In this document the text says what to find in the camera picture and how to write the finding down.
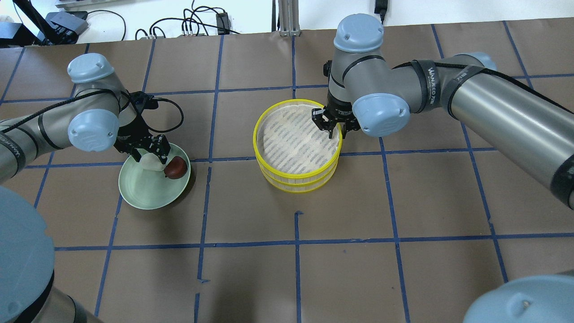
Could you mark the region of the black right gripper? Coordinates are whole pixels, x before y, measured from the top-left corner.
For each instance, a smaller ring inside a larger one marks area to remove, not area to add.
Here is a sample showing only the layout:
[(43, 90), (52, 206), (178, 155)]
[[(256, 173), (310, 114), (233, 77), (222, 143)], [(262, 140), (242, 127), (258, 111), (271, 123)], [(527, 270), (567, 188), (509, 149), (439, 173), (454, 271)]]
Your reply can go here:
[(342, 139), (346, 139), (349, 131), (358, 131), (359, 122), (351, 110), (344, 111), (336, 108), (323, 107), (311, 110), (311, 119), (321, 131), (328, 131), (328, 138), (334, 137), (338, 123), (342, 123)]

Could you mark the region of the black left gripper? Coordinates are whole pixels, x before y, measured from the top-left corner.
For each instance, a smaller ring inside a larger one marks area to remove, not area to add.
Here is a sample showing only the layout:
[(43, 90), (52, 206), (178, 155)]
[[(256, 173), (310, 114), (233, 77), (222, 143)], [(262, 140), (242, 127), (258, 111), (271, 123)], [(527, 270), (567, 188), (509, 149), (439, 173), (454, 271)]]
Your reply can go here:
[(131, 135), (130, 137), (117, 137), (113, 147), (119, 153), (129, 154), (136, 163), (141, 161), (141, 154), (138, 149), (143, 149), (147, 153), (155, 154), (159, 162), (164, 166), (168, 163), (168, 156), (171, 150), (170, 143), (163, 134), (156, 136), (147, 134), (143, 136)]

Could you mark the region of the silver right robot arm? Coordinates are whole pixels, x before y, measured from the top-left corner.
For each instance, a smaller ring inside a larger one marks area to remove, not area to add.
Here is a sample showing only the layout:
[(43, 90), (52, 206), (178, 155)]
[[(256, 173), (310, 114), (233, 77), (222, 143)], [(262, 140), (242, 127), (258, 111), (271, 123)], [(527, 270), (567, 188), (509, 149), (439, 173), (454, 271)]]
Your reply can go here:
[[(381, 19), (351, 14), (334, 36), (325, 62), (327, 104), (313, 109), (328, 131), (385, 137), (412, 114), (442, 108), (573, 210), (573, 112), (497, 71), (483, 52), (412, 60), (393, 68), (383, 57)], [(505, 282), (467, 310), (464, 323), (572, 323), (573, 270)]]

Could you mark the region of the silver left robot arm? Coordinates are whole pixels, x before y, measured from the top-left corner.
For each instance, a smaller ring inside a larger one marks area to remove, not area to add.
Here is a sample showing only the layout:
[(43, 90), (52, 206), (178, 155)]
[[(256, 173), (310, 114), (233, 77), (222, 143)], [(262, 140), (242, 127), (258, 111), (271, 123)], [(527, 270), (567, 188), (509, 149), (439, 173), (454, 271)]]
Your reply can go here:
[[(170, 144), (152, 135), (142, 111), (143, 92), (129, 93), (98, 53), (82, 54), (67, 68), (72, 98), (39, 112), (1, 122), (1, 181), (14, 178), (38, 157), (75, 147), (88, 153), (111, 147), (141, 160), (141, 150), (161, 164)], [(55, 286), (55, 246), (37, 209), (1, 188), (1, 321), (99, 323), (81, 303)]]

